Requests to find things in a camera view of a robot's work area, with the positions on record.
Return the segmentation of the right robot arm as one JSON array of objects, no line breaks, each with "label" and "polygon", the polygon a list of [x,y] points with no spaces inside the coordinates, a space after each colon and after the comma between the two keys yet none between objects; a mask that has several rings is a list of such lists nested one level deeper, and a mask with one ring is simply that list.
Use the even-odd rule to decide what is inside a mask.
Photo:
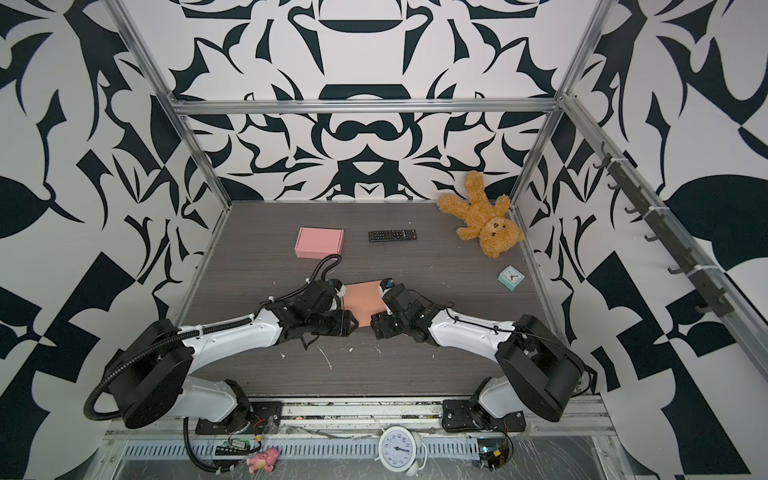
[{"label": "right robot arm", "polygon": [[558,422],[586,373],[580,357],[534,316],[512,322],[464,315],[418,298],[391,279],[381,281],[379,291],[386,310],[371,320],[378,339],[404,334],[418,343],[478,355],[503,371],[483,381],[466,402],[470,429],[524,410]]}]

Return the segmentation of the small green alarm clock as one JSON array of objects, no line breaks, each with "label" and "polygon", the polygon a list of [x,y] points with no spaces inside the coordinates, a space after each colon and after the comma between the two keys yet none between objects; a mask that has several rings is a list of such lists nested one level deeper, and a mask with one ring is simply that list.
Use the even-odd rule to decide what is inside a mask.
[{"label": "small green alarm clock", "polygon": [[498,275],[498,281],[510,291],[514,291],[524,280],[525,275],[513,266],[505,267]]}]

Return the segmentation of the black wall hook rack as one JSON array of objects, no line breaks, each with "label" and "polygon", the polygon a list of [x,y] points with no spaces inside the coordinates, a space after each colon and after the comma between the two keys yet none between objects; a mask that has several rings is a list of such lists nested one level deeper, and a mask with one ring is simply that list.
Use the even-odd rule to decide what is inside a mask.
[{"label": "black wall hook rack", "polygon": [[630,202],[625,212],[644,221],[652,233],[645,237],[648,242],[659,242],[674,260],[667,269],[671,275],[683,275],[695,287],[704,304],[696,311],[713,313],[723,318],[735,311],[724,281],[719,278],[721,269],[703,253],[682,223],[655,193],[652,187],[627,158],[613,157],[608,153],[595,166],[604,170],[614,180],[611,190],[622,192]]}]

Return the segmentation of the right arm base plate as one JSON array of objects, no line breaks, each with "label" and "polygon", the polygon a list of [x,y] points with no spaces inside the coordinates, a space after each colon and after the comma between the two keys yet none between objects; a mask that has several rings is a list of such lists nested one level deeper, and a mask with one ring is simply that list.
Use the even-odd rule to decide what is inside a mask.
[{"label": "right arm base plate", "polygon": [[441,427],[449,433],[508,432],[520,433],[527,428],[522,411],[504,418],[493,417],[473,400],[444,400]]}]

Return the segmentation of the small pink toy figure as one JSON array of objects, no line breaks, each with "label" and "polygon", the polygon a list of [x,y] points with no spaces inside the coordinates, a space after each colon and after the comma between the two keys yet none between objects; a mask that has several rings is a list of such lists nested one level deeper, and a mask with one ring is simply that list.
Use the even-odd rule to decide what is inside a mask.
[{"label": "small pink toy figure", "polygon": [[251,474],[254,474],[259,470],[272,472],[275,469],[278,458],[279,451],[277,448],[269,448],[265,451],[258,452],[247,460],[248,470]]}]

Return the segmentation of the pink paper box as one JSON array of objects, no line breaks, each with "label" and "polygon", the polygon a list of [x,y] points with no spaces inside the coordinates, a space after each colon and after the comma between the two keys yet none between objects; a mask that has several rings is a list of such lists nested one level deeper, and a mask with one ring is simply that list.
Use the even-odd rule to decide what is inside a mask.
[{"label": "pink paper box", "polygon": [[294,246],[297,258],[323,259],[340,254],[344,231],[339,229],[301,227]]}]

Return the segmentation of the white round table clock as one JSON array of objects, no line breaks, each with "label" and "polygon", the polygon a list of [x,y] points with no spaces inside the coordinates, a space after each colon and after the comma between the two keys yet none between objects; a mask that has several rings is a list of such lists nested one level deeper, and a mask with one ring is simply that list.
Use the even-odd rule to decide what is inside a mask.
[{"label": "white round table clock", "polygon": [[403,426],[392,426],[379,438],[377,460],[389,471],[417,476],[428,461],[428,450],[421,436]]}]

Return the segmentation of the peach paper box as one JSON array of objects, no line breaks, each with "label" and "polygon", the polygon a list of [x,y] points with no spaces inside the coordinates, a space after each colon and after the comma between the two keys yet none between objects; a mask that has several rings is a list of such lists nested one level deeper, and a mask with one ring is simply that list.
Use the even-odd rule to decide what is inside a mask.
[{"label": "peach paper box", "polygon": [[387,312],[382,300],[380,280],[348,284],[342,298],[343,309],[352,313],[359,328],[369,327],[372,317]]}]

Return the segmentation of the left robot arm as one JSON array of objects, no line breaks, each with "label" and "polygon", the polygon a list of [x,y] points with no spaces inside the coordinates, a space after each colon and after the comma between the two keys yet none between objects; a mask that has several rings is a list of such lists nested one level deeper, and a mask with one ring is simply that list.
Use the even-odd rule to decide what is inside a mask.
[{"label": "left robot arm", "polygon": [[84,417],[119,419],[129,429],[180,417],[218,424],[228,433],[245,430],[256,414],[242,387],[231,379],[204,380],[196,372],[292,340],[309,347],[321,337],[350,336],[359,323],[343,307],[346,287],[328,276],[341,261],[339,254],[324,257],[301,287],[240,317],[184,327],[167,319],[152,323],[106,367],[86,397]]}]

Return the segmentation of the brown teddy bear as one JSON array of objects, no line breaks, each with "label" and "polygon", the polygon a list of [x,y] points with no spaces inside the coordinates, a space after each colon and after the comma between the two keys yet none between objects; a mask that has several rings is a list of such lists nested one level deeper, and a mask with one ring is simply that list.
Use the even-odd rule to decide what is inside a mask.
[{"label": "brown teddy bear", "polygon": [[489,258],[500,257],[524,240],[523,231],[507,217],[511,206],[507,195],[501,195],[491,203],[485,192],[483,175],[478,171],[467,173],[464,186],[467,201],[450,194],[442,195],[437,201],[442,213],[464,222],[464,226],[456,230],[460,239],[477,239],[482,252]]}]

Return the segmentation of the black electronics module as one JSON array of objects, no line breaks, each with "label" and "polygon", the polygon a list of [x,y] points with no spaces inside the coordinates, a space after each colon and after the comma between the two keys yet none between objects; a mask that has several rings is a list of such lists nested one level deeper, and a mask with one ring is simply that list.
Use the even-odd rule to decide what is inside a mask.
[{"label": "black electronics module", "polygon": [[514,445],[509,436],[480,438],[478,440],[480,468],[495,471],[503,467],[514,454]]}]

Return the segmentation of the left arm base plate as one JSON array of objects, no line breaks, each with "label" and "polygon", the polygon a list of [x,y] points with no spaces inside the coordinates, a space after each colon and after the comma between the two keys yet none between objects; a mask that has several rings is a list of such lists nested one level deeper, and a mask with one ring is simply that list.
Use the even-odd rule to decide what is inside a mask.
[{"label": "left arm base plate", "polygon": [[221,422],[200,419],[196,435],[261,435],[279,429],[282,420],[281,401],[257,401],[249,407],[238,406]]}]

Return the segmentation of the green circuit board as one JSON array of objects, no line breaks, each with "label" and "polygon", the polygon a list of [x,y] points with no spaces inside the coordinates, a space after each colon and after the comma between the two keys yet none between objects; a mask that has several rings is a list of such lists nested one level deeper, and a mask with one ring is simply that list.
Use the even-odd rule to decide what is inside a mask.
[{"label": "green circuit board", "polygon": [[214,450],[214,455],[217,457],[248,456],[260,452],[261,448],[262,442],[259,436],[257,436],[252,441],[243,439],[230,439],[221,445],[217,445]]}]

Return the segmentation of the black tv remote control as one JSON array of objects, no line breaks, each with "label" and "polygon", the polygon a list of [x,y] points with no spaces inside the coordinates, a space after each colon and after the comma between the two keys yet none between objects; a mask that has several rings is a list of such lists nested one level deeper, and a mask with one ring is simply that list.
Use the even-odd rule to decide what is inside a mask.
[{"label": "black tv remote control", "polygon": [[373,230],[368,232],[368,241],[370,243],[415,241],[417,239],[417,232],[414,229]]}]

